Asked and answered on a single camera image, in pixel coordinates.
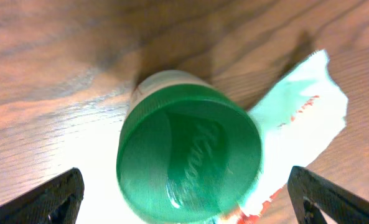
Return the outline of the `light green wipes packet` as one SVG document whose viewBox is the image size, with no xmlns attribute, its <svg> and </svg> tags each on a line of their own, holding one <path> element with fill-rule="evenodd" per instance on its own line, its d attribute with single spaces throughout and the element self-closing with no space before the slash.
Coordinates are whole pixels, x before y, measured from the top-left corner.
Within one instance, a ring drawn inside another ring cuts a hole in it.
<svg viewBox="0 0 369 224">
<path fill-rule="evenodd" d="M 346 126 L 348 98 L 328 71 L 326 50 L 298 63 L 248 111 L 264 151 L 256 186 L 214 223 L 256 223 L 287 183 L 293 166 L 313 162 Z"/>
</svg>

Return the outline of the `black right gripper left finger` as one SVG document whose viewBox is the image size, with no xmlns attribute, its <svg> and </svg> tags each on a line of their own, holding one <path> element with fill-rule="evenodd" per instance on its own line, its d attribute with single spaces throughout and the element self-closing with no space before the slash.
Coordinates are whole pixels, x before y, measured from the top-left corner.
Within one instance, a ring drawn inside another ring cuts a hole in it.
<svg viewBox="0 0 369 224">
<path fill-rule="evenodd" d="M 0 206 L 0 223 L 73 224 L 84 196 L 79 169 L 72 168 Z"/>
</svg>

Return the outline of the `green lid jar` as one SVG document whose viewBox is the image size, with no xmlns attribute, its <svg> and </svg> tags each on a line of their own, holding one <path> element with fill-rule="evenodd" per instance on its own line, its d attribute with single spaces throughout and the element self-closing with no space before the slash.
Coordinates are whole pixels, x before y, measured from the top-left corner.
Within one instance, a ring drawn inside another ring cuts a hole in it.
<svg viewBox="0 0 369 224">
<path fill-rule="evenodd" d="M 257 186 L 263 162 L 253 120 L 202 79 L 166 70 L 134 89 L 116 175 L 144 221 L 193 223 L 226 214 Z"/>
</svg>

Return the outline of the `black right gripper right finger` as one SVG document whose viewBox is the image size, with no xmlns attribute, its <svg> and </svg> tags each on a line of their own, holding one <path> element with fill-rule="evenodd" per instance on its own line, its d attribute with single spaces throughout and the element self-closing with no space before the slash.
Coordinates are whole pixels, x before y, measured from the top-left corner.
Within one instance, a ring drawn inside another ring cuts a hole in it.
<svg viewBox="0 0 369 224">
<path fill-rule="evenodd" d="M 369 223 L 369 201 L 304 167 L 291 169 L 287 190 L 301 224 L 326 224 L 323 213 L 337 223 Z"/>
</svg>

